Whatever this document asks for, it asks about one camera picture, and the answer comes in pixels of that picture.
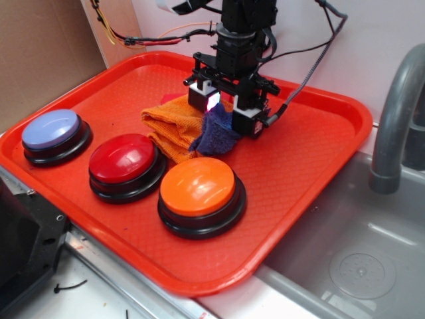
arcade button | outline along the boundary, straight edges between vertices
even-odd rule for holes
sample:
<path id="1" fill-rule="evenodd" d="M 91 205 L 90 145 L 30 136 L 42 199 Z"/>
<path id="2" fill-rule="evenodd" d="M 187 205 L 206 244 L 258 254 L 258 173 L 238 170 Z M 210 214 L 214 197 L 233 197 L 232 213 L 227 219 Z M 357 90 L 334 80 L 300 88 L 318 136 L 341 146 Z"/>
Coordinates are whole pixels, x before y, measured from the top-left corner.
<path id="1" fill-rule="evenodd" d="M 24 156 L 33 165 L 64 163 L 83 152 L 93 134 L 87 123 L 71 110 L 47 112 L 30 122 L 22 133 Z"/>
<path id="2" fill-rule="evenodd" d="M 116 136 L 90 157 L 90 188 L 106 203 L 137 201 L 159 187 L 167 166 L 167 158 L 146 136 Z"/>
<path id="3" fill-rule="evenodd" d="M 166 228 L 186 239 L 207 239 L 233 228 L 246 208 L 241 180 L 223 161 L 194 158 L 169 170 L 159 189 Z"/>

red button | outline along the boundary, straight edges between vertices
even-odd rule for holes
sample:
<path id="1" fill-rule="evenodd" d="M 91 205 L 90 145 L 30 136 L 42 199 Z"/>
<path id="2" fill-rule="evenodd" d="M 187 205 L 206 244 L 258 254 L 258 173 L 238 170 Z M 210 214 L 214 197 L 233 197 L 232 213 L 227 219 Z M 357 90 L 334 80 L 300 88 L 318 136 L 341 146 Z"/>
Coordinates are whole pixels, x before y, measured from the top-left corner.
<path id="1" fill-rule="evenodd" d="M 144 173 L 154 159 L 155 149 L 149 138 L 126 134 L 99 146 L 90 158 L 89 170 L 101 182 L 123 183 Z"/>

yellow wire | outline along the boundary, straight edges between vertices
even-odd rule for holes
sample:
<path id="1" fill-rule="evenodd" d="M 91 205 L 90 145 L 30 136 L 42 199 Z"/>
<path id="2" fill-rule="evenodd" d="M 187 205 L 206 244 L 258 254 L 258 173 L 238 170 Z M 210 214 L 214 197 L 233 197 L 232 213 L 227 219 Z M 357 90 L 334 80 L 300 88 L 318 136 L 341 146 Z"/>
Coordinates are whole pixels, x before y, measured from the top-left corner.
<path id="1" fill-rule="evenodd" d="M 102 20 L 103 20 L 103 22 L 104 22 L 104 24 L 105 24 L 104 26 L 105 26 L 105 33 L 106 33 L 106 36 L 108 37 L 108 40 L 109 40 L 109 41 L 110 41 L 113 45 L 115 45 L 115 44 L 116 44 L 116 42 L 114 41 L 114 39 L 115 39 L 115 40 L 117 40 L 117 42 L 118 42 L 121 46 L 123 46 L 123 47 L 125 47 L 125 48 L 127 48 L 127 49 L 139 50 L 139 49 L 144 49 L 144 48 L 146 47 L 145 45 L 141 45 L 140 47 L 135 48 L 135 47 L 131 47 L 131 46 L 129 46 L 129 45 L 125 45 L 125 44 L 123 44 L 123 43 L 122 43 L 122 40 L 121 40 L 121 39 L 119 39 L 119 38 L 115 35 L 115 33 L 113 32 L 113 30 L 112 30 L 112 28 L 111 28 L 111 26 L 110 26 L 110 24 L 109 24 L 108 20 L 106 20 L 105 15 L 103 14 L 102 10 L 100 10 L 100 8 L 98 7 L 98 8 L 96 9 L 96 11 L 98 12 L 99 16 L 102 18 Z M 158 38 L 162 38 L 164 35 L 166 35 L 166 34 L 168 34 L 168 33 L 172 32 L 172 31 L 179 30 L 179 29 L 183 29 L 183 28 L 186 28 L 186 27 L 192 27 L 192 26 L 194 26 L 194 25 L 216 25 L 216 23 L 210 23 L 210 22 L 188 23 L 188 24 L 186 24 L 186 25 L 181 25 L 181 26 L 179 26 L 179 27 L 175 27 L 175 28 L 169 29 L 168 31 L 165 31 L 162 35 L 160 35 Z"/>
<path id="2" fill-rule="evenodd" d="M 124 47 L 124 48 L 126 48 L 126 49 L 140 50 L 140 49 L 144 49 L 144 48 L 145 48 L 145 46 L 144 46 L 144 45 L 141 45 L 140 47 L 135 48 L 135 47 L 131 47 L 131 46 L 128 46 L 128 45 L 123 44 L 123 43 L 122 43 L 122 40 L 121 40 L 121 39 L 119 39 L 119 38 L 115 35 L 115 33 L 113 32 L 113 30 L 112 30 L 112 28 L 111 28 L 111 26 L 110 26 L 109 22 L 106 20 L 105 15 L 103 14 L 103 12 L 102 12 L 99 8 L 97 8 L 97 11 L 98 11 L 98 13 L 99 13 L 99 16 L 102 18 L 102 20 L 103 20 L 103 21 L 104 21 L 104 23 L 105 23 L 106 35 L 108 36 L 109 40 L 111 41 L 111 43 L 112 43 L 113 45 L 115 45 L 115 41 L 113 40 L 113 39 L 115 39 L 115 40 L 117 40 L 118 44 L 120 44 L 121 46 L 123 46 L 123 47 Z"/>
<path id="3" fill-rule="evenodd" d="M 193 25 L 217 25 L 217 24 L 216 23 L 210 23 L 210 22 L 189 23 L 187 25 L 181 25 L 179 27 L 169 29 L 168 31 L 165 31 L 162 35 L 160 35 L 158 38 L 162 38 L 164 35 L 167 35 L 168 33 L 172 32 L 174 30 L 179 30 L 179 29 L 183 29 L 183 28 L 186 28 L 186 27 L 192 27 Z"/>

towel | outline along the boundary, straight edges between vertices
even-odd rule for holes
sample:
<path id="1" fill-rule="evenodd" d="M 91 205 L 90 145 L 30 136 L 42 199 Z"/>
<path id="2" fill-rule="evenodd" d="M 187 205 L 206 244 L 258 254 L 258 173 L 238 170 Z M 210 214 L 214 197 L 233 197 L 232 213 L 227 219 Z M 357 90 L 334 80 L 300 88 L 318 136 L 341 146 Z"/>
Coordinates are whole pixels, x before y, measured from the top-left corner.
<path id="1" fill-rule="evenodd" d="M 233 105 L 221 100 L 204 114 L 188 103 L 187 94 L 164 96 L 163 105 L 141 112 L 154 131 L 147 136 L 175 163 L 230 151 L 240 135 L 232 130 Z"/>
<path id="2" fill-rule="evenodd" d="M 154 129 L 147 136 L 175 163 L 201 156 L 189 147 L 202 133 L 203 113 L 187 99 L 186 94 L 141 112 L 142 122 Z"/>
<path id="3" fill-rule="evenodd" d="M 232 113 L 228 106 L 217 103 L 209 112 L 205 112 L 202 134 L 191 144 L 189 150 L 204 156 L 213 156 L 229 152 L 241 135 L 232 130 Z"/>

red tray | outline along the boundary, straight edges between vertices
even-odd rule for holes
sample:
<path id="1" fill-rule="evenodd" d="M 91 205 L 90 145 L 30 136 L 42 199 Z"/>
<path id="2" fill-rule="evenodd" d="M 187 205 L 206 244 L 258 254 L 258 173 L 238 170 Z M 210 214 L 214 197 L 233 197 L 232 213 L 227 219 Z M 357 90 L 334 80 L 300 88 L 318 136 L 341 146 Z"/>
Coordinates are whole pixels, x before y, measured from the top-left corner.
<path id="1" fill-rule="evenodd" d="M 172 235 L 157 214 L 158 192 L 141 201 L 109 205 L 89 187 L 88 161 L 103 142 L 120 134 L 147 134 L 144 108 L 168 93 L 187 93 L 183 79 L 194 60 L 166 53 L 129 58 L 11 128 L 0 139 L 0 164 L 47 197 L 79 227 L 163 288 L 185 296 L 214 294 L 250 276 L 307 206 L 369 135 L 372 118 L 359 102 L 305 88 L 271 128 L 243 138 L 219 158 L 246 187 L 248 207 L 229 232 L 202 241 Z M 276 80 L 270 98 L 278 108 L 298 86 Z M 76 159 L 52 168 L 33 167 L 23 156 L 21 134 L 37 116 L 73 109 L 94 139 Z"/>

